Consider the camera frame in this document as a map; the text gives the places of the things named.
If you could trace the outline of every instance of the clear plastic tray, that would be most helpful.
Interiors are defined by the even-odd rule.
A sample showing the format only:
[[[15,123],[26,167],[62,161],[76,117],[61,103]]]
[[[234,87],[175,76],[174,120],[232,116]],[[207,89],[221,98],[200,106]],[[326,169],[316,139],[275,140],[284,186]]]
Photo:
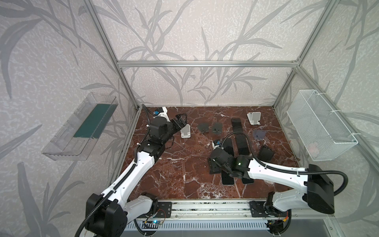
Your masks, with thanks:
[[[87,160],[117,106],[115,96],[89,93],[42,153],[53,160]]]

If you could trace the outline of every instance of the marble table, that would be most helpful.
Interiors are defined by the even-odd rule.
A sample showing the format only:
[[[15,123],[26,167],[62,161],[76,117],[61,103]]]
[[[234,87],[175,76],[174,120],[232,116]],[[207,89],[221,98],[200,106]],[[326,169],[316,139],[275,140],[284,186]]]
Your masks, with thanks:
[[[262,113],[261,124],[252,126],[246,114],[255,111]],[[235,179],[234,185],[223,185],[221,174],[209,174],[207,158],[212,151],[211,143],[233,131],[231,118],[241,118],[244,132],[250,136],[256,153],[265,144],[275,152],[271,163],[298,167],[272,107],[168,107],[169,118],[174,118],[179,113],[188,115],[191,138],[181,138],[180,133],[175,134],[172,148],[167,149],[143,176],[130,199],[137,198],[142,192],[156,195],[159,199],[266,198],[271,191],[289,190],[286,186],[264,180],[255,180],[253,184],[245,185],[240,179]],[[204,122],[208,122],[210,128],[214,122],[222,123],[222,133],[216,135],[210,131],[201,134],[197,126]],[[142,111],[122,171],[133,160],[135,144],[144,136],[146,124],[146,114]],[[255,129],[267,132],[264,140],[253,139]],[[238,154],[233,136],[232,140],[235,154]]]

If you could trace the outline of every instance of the leaf pattern wallpaper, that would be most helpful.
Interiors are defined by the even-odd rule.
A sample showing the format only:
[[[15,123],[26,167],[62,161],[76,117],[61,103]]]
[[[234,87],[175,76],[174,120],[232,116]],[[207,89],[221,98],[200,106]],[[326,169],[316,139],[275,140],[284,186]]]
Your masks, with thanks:
[[[301,65],[378,151],[379,1],[341,0]],[[313,162],[287,116],[300,89],[296,76],[276,108],[300,165],[341,170],[349,185],[335,197],[336,218],[346,237],[373,237],[379,231],[379,174],[357,147],[333,161]],[[331,178],[338,186],[339,177]]]
[[[118,60],[232,61],[296,60],[327,0],[93,2]],[[290,68],[123,70],[141,103],[251,106],[272,105]]]
[[[4,0],[0,23],[0,236],[73,236],[136,110],[82,1]],[[88,160],[42,155],[89,92],[119,106]]]

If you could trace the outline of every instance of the aluminum extrusion bar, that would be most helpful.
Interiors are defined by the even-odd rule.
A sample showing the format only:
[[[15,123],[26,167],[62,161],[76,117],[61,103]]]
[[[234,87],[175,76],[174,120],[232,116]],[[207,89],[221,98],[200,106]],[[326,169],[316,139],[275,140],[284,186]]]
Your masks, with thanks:
[[[105,31],[104,31],[104,29],[100,23],[99,16],[96,13],[95,6],[93,5],[91,0],[83,0],[83,2],[84,2],[85,9],[88,12],[88,14],[90,15],[91,20],[92,20],[92,22],[96,28],[96,31],[98,32],[98,34],[99,34],[99,36],[100,36],[100,38],[101,38],[101,40],[102,40],[102,42],[106,48],[106,51],[108,52],[108,55],[109,55],[111,62],[112,62],[112,65],[114,66],[114,69],[116,70],[116,73],[119,76],[119,78],[122,82],[122,85],[124,86],[126,92],[128,93],[128,96],[132,100],[133,106],[137,109],[138,108],[137,100],[134,98],[132,90],[130,89],[129,84],[126,81],[124,74],[122,73],[120,67],[117,65],[116,55],[114,54],[113,49],[111,47],[111,44],[109,43],[109,40],[106,37]]]
[[[119,67],[295,67],[294,61],[118,61]]]

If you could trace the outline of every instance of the wire mesh basket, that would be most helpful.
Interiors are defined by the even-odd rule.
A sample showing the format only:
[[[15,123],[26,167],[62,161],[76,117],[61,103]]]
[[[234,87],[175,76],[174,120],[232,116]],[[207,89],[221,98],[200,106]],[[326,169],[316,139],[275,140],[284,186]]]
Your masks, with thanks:
[[[313,161],[333,160],[358,144],[316,90],[300,90],[287,114]]]

